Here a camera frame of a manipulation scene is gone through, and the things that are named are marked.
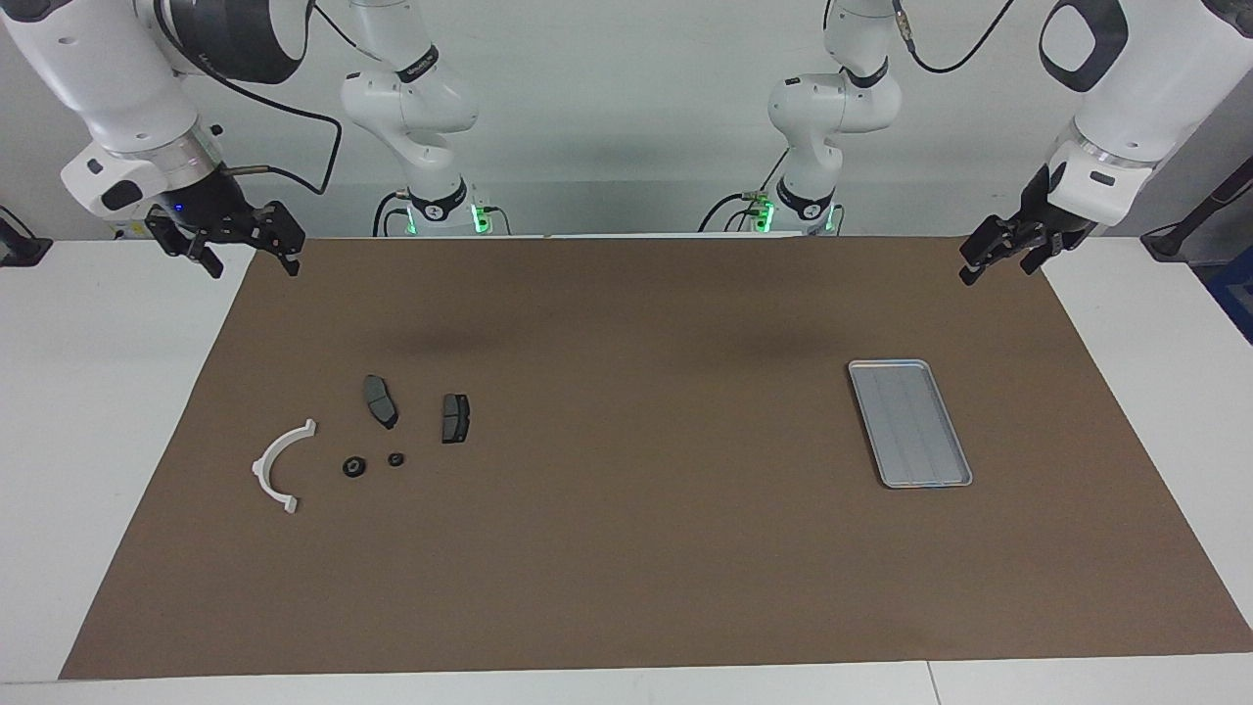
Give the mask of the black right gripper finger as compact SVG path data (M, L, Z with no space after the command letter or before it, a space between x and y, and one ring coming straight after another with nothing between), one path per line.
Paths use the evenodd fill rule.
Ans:
M168 213L149 213L147 229L162 252L170 258L185 258L199 264L211 278L221 278L223 263L207 245L205 237L188 235Z
M274 255L287 275L299 275L299 255L304 245L304 230L294 220L282 202L268 202L254 209L254 245Z

